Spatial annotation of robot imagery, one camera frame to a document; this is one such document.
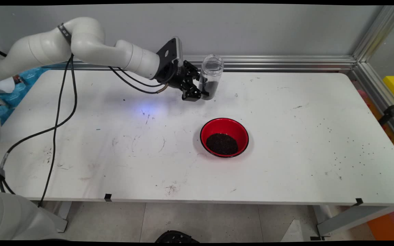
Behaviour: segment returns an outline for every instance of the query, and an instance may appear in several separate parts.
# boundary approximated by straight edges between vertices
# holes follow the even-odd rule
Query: floor tile
[[[251,204],[147,203],[141,242],[177,230],[201,243],[262,242],[258,206]]]
[[[63,233],[71,241],[139,242],[145,203],[72,202]]]
[[[294,219],[300,220],[304,241],[318,236],[316,215],[312,206],[259,205],[264,242],[280,242]]]
[[[338,234],[331,235],[330,237],[325,238],[326,241],[374,241],[375,237],[373,236],[369,226],[364,223],[359,226],[355,226],[347,231],[340,232]]]

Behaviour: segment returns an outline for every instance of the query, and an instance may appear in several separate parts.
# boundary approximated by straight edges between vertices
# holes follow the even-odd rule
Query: black object on floor
[[[179,231],[164,232],[155,243],[199,243],[191,238],[190,235]]]
[[[238,152],[236,140],[228,134],[212,134],[206,140],[206,146],[217,154],[229,155]]]

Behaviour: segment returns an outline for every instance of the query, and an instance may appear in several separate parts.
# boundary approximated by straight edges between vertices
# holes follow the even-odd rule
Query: orange object
[[[394,212],[367,222],[376,240],[394,240]]]

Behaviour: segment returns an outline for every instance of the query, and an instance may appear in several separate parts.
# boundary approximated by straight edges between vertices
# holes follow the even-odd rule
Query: bowl
[[[238,151],[234,154],[218,154],[214,151],[210,150],[206,145],[206,140],[212,134],[227,134],[233,139],[235,139],[238,145]],[[208,121],[200,131],[200,142],[203,145],[203,148],[207,150],[209,153],[218,156],[218,157],[235,157],[244,152],[249,145],[249,134],[246,129],[236,120],[232,120],[229,118],[217,118]]]

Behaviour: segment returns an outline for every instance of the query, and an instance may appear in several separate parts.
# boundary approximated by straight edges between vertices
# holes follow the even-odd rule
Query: table
[[[355,207],[375,208],[363,214],[394,210],[394,146],[342,73],[224,73],[215,98],[196,102],[170,87],[138,92],[111,71],[75,76],[77,111],[57,131],[45,200],[104,201],[110,194],[114,202],[319,206],[361,198]],[[45,72],[6,121],[0,161],[16,141],[54,126],[62,77],[61,70]],[[70,75],[61,105],[60,122],[74,105]],[[219,117],[247,129],[241,155],[219,158],[202,147],[201,127]],[[52,139],[51,131],[11,152],[4,169],[14,192],[41,198]],[[359,211],[350,210],[358,221]]]

